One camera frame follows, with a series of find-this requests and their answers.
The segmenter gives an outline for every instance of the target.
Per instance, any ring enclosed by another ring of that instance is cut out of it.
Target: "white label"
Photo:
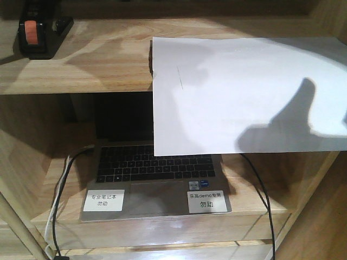
[[[121,211],[125,190],[89,190],[83,211]]]
[[[188,191],[189,213],[227,212],[223,191]]]

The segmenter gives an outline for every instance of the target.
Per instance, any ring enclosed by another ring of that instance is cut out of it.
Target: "laptop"
[[[232,210],[220,155],[154,156],[152,104],[152,92],[94,95],[95,178],[87,185],[81,221]]]

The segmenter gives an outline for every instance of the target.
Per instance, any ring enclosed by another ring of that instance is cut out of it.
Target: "laptop screen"
[[[98,139],[153,140],[153,92],[96,93]]]

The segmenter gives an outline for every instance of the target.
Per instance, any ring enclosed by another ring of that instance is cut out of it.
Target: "cable plug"
[[[69,260],[68,256],[55,256],[53,260]]]

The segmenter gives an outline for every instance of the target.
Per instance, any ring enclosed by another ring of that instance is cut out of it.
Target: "laptop keyboard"
[[[210,154],[160,156],[153,145],[102,147],[97,183],[214,177]]]

